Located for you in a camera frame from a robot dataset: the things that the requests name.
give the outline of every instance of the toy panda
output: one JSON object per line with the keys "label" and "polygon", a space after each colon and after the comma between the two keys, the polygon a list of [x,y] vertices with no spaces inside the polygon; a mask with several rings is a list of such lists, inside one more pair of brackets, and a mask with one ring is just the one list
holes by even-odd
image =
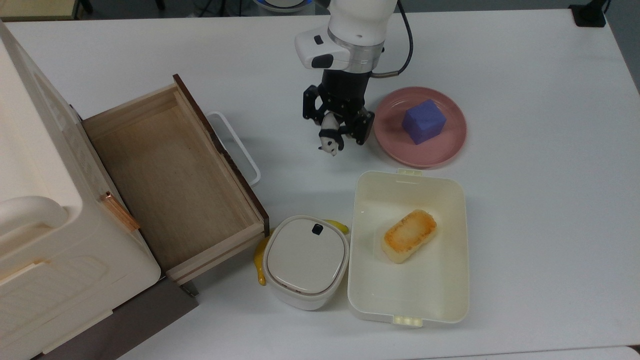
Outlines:
{"label": "toy panda", "polygon": [[331,112],[327,113],[320,125],[320,143],[322,146],[318,147],[320,150],[328,152],[332,156],[335,156],[338,151],[344,149],[344,140],[340,133],[342,129],[338,120],[335,119],[335,115]]}

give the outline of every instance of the purple cube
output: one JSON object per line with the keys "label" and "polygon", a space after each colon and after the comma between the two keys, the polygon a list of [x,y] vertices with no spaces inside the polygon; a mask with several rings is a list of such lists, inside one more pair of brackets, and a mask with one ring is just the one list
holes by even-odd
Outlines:
{"label": "purple cube", "polygon": [[447,119],[433,100],[427,100],[404,113],[403,129],[416,145],[439,135]]}

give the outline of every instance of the dark brown drawer edge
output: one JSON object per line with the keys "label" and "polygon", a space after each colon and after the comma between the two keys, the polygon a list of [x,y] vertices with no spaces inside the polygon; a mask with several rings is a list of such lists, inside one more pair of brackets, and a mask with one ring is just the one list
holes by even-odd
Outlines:
{"label": "dark brown drawer edge", "polygon": [[220,143],[220,139],[218,139],[218,135],[216,135],[216,132],[213,131],[213,128],[207,121],[207,118],[204,116],[204,113],[202,113],[202,110],[193,99],[193,96],[191,96],[191,93],[189,93],[189,90],[187,90],[187,87],[184,85],[184,82],[182,82],[182,79],[180,78],[180,76],[178,74],[173,75],[173,80],[178,85],[180,90],[182,90],[184,97],[187,99],[187,101],[189,102],[189,105],[191,105],[196,115],[198,115],[198,119],[200,119],[200,122],[209,133],[209,138],[211,138],[211,141],[213,142],[213,145],[215,146],[216,150],[218,151],[218,153],[220,153],[224,157],[225,161],[227,161],[227,163],[231,166],[231,169],[233,170],[234,174],[236,175],[238,180],[240,180],[242,187],[244,188],[246,193],[249,195],[249,198],[251,198],[253,205],[258,209],[258,212],[260,213],[260,215],[262,216],[262,219],[264,220],[264,236],[269,236],[269,215],[267,214],[267,211],[264,209],[264,207],[260,203],[260,200],[258,200],[258,197],[255,196],[253,189],[251,189],[251,186],[249,186],[249,183],[246,182],[246,179],[238,169],[234,160],[231,158],[227,150],[225,150],[224,146],[222,146],[222,143]]}

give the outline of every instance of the black cord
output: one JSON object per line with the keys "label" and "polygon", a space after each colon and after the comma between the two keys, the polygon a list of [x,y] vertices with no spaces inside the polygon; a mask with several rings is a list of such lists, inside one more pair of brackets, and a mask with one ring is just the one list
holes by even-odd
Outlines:
{"label": "black cord", "polygon": [[411,61],[411,57],[413,56],[413,34],[411,32],[411,27],[409,26],[409,20],[407,20],[406,18],[406,14],[404,13],[404,8],[400,0],[398,0],[397,5],[398,5],[398,10],[400,10],[400,15],[402,15],[402,20],[404,21],[406,34],[409,37],[409,54],[407,55],[406,60],[404,61],[404,65],[402,65],[402,67],[399,70],[391,71],[391,72],[383,72],[381,74],[372,73],[371,74],[372,78],[378,78],[378,79],[391,78],[392,76],[400,75],[406,69],[406,67],[409,66],[409,62]]}
{"label": "black cord", "polygon": [[204,8],[202,8],[202,12],[200,13],[200,15],[198,15],[198,17],[202,17],[204,15],[205,12],[207,12],[207,9],[209,8],[209,5],[211,5],[211,2],[213,0],[209,0],[209,2],[207,2],[207,4],[204,6]]}

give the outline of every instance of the white table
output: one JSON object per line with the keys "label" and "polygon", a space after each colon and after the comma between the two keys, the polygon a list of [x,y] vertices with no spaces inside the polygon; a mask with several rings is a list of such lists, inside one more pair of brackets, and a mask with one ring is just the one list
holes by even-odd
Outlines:
{"label": "white table", "polygon": [[[171,82],[224,113],[262,169],[272,225],[308,214],[350,224],[358,176],[393,172],[372,136],[335,158],[301,117],[305,70],[293,36],[326,17],[10,24],[84,117]],[[410,14],[415,53],[398,78],[372,79],[372,110],[404,86],[462,109],[468,139],[428,176],[467,196],[470,311],[454,325],[402,329],[353,317],[346,281],[318,312],[261,288],[245,252],[201,276],[201,305],[125,359],[399,359],[640,343],[640,97],[611,30],[568,10]],[[377,71],[406,55],[390,21]]]}

